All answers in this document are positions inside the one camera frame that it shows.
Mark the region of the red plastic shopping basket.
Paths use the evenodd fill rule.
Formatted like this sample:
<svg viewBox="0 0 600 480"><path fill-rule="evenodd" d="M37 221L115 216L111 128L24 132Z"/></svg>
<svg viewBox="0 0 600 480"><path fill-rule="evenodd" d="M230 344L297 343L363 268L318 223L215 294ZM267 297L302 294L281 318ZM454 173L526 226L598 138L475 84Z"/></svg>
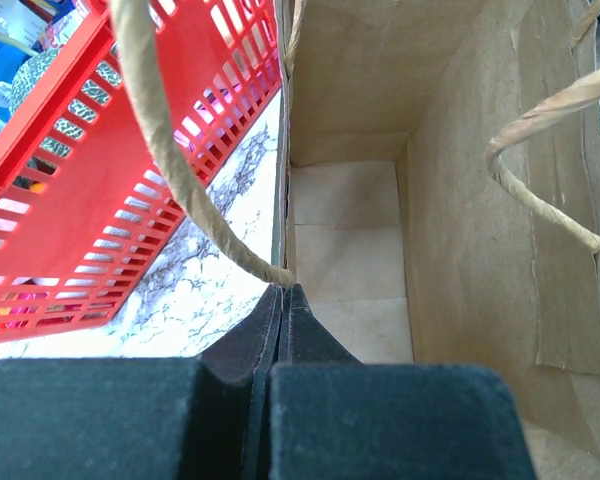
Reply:
<svg viewBox="0 0 600 480"><path fill-rule="evenodd" d="M118 70L107 5L0 133L0 343L101 326L183 219ZM203 184L277 93L269 1L154 1L174 136Z"/></svg>

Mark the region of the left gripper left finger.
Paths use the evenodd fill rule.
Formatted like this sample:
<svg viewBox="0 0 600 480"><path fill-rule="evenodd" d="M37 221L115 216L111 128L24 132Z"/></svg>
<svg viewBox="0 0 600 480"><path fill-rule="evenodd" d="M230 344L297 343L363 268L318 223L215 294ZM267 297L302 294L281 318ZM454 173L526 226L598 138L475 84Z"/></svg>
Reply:
<svg viewBox="0 0 600 480"><path fill-rule="evenodd" d="M283 292L194 357L0 360L0 479L263 479Z"/></svg>

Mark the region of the green kraft paper bag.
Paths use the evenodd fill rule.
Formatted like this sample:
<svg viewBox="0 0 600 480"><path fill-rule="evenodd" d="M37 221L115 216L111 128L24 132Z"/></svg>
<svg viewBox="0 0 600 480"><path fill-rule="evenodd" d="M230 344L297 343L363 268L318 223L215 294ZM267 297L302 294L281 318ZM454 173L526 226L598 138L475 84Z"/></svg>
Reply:
<svg viewBox="0 0 600 480"><path fill-rule="evenodd" d="M600 1L278 1L285 256L356 356L473 363L600 479Z"/></svg>

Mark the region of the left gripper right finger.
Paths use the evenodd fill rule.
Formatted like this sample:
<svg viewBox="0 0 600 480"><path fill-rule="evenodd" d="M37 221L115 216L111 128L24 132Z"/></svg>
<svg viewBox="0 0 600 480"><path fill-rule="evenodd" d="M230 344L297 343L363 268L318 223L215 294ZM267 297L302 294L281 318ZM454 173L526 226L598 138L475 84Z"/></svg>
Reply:
<svg viewBox="0 0 600 480"><path fill-rule="evenodd" d="M513 397L492 370L360 363L284 296L270 371L273 479L532 479Z"/></svg>

